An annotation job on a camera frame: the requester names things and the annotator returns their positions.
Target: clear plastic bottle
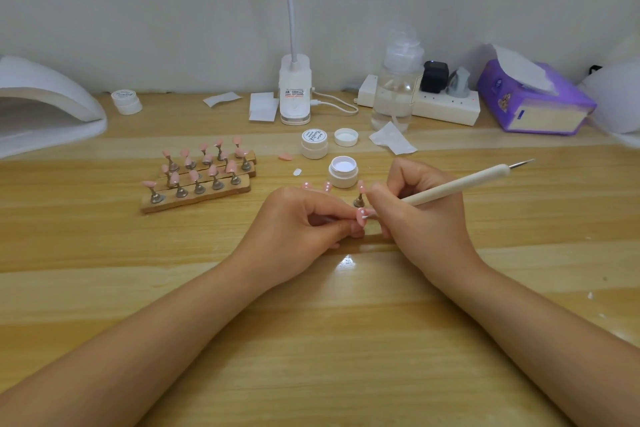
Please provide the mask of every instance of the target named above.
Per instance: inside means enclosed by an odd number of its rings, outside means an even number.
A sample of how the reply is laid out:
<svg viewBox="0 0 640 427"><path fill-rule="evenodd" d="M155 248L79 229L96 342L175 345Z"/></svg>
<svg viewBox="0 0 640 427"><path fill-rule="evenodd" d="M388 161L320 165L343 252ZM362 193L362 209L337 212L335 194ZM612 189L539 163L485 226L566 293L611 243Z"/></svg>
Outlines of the clear plastic bottle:
<svg viewBox="0 0 640 427"><path fill-rule="evenodd" d="M380 130L388 122L393 122L401 133L409 128L411 100L422 72L423 58L424 49L415 38L415 31L391 34L373 100L371 126L374 130Z"/></svg>

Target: white cable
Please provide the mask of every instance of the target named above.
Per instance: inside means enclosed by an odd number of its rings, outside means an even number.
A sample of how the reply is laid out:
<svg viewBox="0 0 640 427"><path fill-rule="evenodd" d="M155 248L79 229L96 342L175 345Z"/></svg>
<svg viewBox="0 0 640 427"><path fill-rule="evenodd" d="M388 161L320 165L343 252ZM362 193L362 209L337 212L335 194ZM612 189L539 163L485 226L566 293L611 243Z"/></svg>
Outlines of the white cable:
<svg viewBox="0 0 640 427"><path fill-rule="evenodd" d="M295 26L293 24L293 0L287 0L287 7L289 8L289 39L291 40L291 62L298 62L298 53L296 52L295 44Z"/></svg>
<svg viewBox="0 0 640 427"><path fill-rule="evenodd" d="M344 113L348 113L349 115L356 115L358 113L358 111L359 111L359 109L358 109L358 107L356 107L356 105L351 105L350 103L347 103L346 101L341 100L337 96L329 95L329 94L326 94L326 93L318 93L313 88L311 89L311 91L314 94L316 94L317 96L324 96L325 98L332 98L332 99L334 99L336 101L339 101L343 105L347 105L349 108L353 108L353 110L345 110L344 108L340 108L338 105L334 105L333 103L329 103L328 101L312 100L312 104L313 104L314 101L317 101L318 103L316 103L316 105L329 105L330 107L338 108L338 110L341 110Z"/></svg>

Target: forearm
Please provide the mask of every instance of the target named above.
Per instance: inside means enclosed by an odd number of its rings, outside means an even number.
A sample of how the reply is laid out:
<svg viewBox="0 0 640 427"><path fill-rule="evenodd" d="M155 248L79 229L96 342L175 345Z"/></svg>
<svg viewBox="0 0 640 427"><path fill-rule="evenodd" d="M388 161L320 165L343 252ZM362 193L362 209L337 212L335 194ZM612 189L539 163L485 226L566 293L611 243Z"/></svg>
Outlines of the forearm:
<svg viewBox="0 0 640 427"><path fill-rule="evenodd" d="M488 266L474 270L443 292L560 409L580 426L640 425L640 350Z"/></svg>
<svg viewBox="0 0 640 427"><path fill-rule="evenodd" d="M0 395L3 425L135 425L261 287L220 263Z"/></svg>

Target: gray wall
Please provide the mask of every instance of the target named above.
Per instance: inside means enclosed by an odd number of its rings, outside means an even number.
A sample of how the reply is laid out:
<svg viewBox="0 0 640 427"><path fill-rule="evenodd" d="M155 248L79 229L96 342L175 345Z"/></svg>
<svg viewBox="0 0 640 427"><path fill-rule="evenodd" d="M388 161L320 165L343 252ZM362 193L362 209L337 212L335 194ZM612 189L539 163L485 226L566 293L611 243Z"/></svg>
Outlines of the gray wall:
<svg viewBox="0 0 640 427"><path fill-rule="evenodd" d="M578 79L640 25L640 0L294 0L314 85L376 72L389 27L416 27L427 56L474 75L496 42ZM0 53L90 91L275 89L289 52L285 0L0 0Z"/></svg>

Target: person's right hand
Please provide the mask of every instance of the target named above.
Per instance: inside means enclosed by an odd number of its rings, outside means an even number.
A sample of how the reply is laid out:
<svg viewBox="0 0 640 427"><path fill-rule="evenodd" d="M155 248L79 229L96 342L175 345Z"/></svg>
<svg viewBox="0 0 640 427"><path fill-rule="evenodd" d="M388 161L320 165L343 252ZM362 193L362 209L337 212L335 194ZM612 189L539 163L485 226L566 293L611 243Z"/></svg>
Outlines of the person's right hand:
<svg viewBox="0 0 640 427"><path fill-rule="evenodd" d="M467 231L462 194L418 207L400 198L454 179L430 165L396 158L387 185L376 182L366 192L383 234L393 237L406 257L436 286L481 263Z"/></svg>

